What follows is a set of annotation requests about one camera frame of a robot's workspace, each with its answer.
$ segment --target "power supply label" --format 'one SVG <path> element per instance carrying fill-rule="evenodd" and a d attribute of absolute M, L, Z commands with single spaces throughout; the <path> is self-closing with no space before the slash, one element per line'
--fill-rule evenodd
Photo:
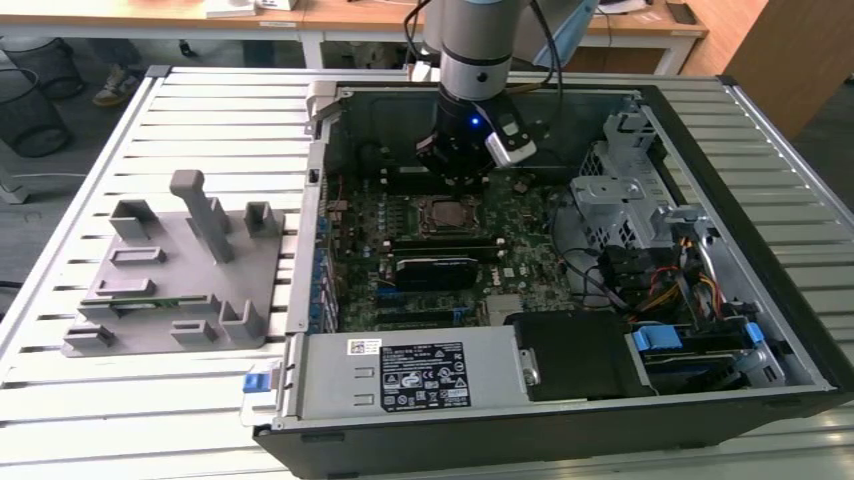
<path fill-rule="evenodd" d="M 380 348 L 383 410 L 410 412 L 471 406 L 463 344 Z"/>

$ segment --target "motherboard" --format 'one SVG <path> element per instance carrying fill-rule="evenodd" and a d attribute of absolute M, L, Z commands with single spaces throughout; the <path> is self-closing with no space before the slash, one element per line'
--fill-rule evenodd
<path fill-rule="evenodd" d="M 390 173 L 332 176 L 327 191 L 337 331 L 500 325 L 579 304 L 550 236 L 566 185 L 494 171 L 454 192 Z"/>

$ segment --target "wooden desk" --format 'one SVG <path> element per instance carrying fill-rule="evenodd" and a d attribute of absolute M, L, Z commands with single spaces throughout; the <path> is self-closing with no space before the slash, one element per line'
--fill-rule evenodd
<path fill-rule="evenodd" d="M 323 68 L 324 41 L 403 42 L 411 6 L 382 0 L 300 0 L 293 11 L 205 19 L 203 0 L 0 0 L 0 35 L 61 37 L 296 40 L 305 66 Z M 647 10 L 594 18 L 583 47 L 662 49 L 655 73 L 676 74 L 703 26 L 674 23 L 662 0 Z"/>
<path fill-rule="evenodd" d="M 323 41 L 403 41 L 403 18 L 412 7 L 383 0 L 357 0 L 353 2 L 309 0 L 304 4 L 304 9 L 305 15 L 300 27 L 303 48 L 307 52 L 316 48 L 311 58 L 319 59 Z M 694 47 L 694 42 L 704 37 L 707 32 L 703 25 L 675 23 L 663 0 L 656 0 L 654 5 L 640 12 L 612 15 L 608 19 L 596 16 L 580 46 L 663 50 L 663 55 L 654 64 L 655 73 L 676 75 Z M 618 61 L 615 56 L 608 62 L 616 63 Z M 599 67 L 598 61 L 584 62 L 586 65 L 590 63 L 595 63 L 596 68 Z"/>

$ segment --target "person's shoe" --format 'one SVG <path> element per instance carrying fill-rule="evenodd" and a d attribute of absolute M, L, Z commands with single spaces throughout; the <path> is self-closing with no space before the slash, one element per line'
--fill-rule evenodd
<path fill-rule="evenodd" d="M 104 88 L 92 98 L 92 103 L 99 107 L 115 107 L 131 98 L 137 87 L 139 78 L 136 78 L 133 72 L 128 68 L 113 65 Z"/>

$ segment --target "white label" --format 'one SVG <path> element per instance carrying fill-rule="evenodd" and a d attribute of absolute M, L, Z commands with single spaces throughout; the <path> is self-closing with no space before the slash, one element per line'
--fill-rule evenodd
<path fill-rule="evenodd" d="M 296 23 L 293 22 L 257 22 L 261 27 L 275 27 L 275 28 L 296 28 Z"/>
<path fill-rule="evenodd" d="M 379 355 L 382 338 L 353 338 L 347 340 L 347 355 Z"/>

